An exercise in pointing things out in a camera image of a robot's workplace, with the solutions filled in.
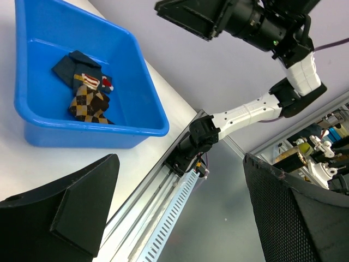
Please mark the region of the navy blue sock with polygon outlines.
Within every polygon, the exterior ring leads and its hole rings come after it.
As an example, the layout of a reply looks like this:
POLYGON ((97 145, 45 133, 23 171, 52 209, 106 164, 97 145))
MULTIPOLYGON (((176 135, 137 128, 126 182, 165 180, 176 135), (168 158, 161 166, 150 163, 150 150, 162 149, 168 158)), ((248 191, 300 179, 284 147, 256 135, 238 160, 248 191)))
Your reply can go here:
POLYGON ((73 94, 82 85, 106 94, 114 89, 112 77, 102 72, 102 66, 77 50, 65 55, 52 71, 73 90, 73 94))

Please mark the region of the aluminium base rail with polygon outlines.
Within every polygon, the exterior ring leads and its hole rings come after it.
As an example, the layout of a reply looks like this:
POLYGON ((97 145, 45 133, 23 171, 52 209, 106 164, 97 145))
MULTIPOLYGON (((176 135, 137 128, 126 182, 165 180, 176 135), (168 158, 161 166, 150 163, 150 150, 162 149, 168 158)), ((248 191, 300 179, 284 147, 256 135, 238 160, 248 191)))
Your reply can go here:
POLYGON ((109 220, 104 230, 99 254, 94 261, 131 261, 142 249, 156 219, 160 217, 183 181, 183 177, 173 173, 164 161, 185 136, 187 130, 188 127, 185 127, 176 137, 156 165, 109 220))

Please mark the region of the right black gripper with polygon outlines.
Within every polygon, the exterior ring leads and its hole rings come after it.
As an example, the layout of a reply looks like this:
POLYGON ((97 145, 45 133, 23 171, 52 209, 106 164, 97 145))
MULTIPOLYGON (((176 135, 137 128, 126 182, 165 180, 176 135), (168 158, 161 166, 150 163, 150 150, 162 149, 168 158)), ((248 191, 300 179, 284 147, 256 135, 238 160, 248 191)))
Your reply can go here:
POLYGON ((206 41, 226 31, 262 51, 272 51, 289 35, 289 22, 276 1, 158 1, 154 10, 206 41))

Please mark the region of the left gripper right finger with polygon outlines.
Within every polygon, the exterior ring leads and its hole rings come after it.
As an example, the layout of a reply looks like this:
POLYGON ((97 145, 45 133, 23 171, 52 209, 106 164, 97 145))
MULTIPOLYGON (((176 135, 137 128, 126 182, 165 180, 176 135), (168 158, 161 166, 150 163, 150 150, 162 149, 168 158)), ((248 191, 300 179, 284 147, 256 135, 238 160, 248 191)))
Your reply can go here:
POLYGON ((243 159, 266 261, 348 261, 348 196, 243 159))

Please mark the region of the brown argyle sock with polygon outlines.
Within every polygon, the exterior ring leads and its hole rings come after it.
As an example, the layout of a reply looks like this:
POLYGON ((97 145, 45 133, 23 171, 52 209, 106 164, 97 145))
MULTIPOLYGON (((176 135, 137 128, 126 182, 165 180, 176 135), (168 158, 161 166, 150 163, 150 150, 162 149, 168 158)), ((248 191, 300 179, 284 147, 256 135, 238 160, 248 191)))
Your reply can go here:
POLYGON ((104 116, 109 108, 109 97, 86 85, 81 85, 70 103, 68 112, 78 121, 114 124, 104 116))

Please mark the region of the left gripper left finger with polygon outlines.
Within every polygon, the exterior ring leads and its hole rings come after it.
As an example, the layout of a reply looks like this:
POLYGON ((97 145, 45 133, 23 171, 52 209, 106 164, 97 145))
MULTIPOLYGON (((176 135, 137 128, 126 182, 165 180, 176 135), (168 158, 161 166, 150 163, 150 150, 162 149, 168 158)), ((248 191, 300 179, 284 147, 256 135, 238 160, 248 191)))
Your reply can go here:
POLYGON ((1 261, 92 261, 119 173, 108 154, 72 174, 1 201, 1 261))

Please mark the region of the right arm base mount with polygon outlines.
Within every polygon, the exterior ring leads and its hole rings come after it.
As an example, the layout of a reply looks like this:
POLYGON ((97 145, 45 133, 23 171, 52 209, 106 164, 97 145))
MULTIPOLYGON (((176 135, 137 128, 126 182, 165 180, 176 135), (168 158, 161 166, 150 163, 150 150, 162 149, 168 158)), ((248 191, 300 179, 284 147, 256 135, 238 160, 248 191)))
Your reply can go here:
POLYGON ((176 175, 182 177, 201 159, 201 156, 212 148, 211 142, 195 144, 189 133, 180 140, 164 161, 165 165, 176 175))

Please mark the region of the blue plastic bin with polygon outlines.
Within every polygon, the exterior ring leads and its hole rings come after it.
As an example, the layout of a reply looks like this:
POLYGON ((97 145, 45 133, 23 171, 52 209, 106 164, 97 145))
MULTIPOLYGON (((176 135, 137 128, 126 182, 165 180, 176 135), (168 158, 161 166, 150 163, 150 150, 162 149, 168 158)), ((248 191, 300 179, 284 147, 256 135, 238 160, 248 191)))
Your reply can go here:
POLYGON ((65 1, 16 1, 14 104, 25 140, 39 147, 133 148, 165 136, 169 122, 136 38, 65 1), (80 51, 111 78, 110 124, 74 119, 72 89, 53 67, 80 51))

